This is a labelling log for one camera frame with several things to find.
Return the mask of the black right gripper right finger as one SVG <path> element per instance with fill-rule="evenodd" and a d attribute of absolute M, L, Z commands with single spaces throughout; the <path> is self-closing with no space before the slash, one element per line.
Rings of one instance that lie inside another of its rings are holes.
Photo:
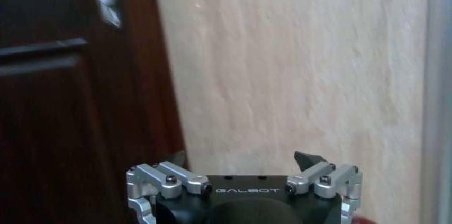
<path fill-rule="evenodd" d="M 363 173 L 350 164 L 337 166 L 321 155 L 297 151 L 295 161 L 301 173 L 287 177 L 287 193 L 303 195 L 314 188 L 314 193 L 323 199 L 342 196 L 342 223 L 353 223 L 355 211 L 362 207 Z"/>

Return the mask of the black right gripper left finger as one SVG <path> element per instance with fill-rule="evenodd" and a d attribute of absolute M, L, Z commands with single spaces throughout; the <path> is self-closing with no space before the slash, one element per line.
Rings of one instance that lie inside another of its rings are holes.
<path fill-rule="evenodd" d="M 127 203 L 139 223 L 157 223 L 157 197 L 177 199 L 183 191 L 207 198 L 213 184 L 207 175 L 185 169 L 186 151 L 179 151 L 159 163 L 146 163 L 127 170 Z"/>

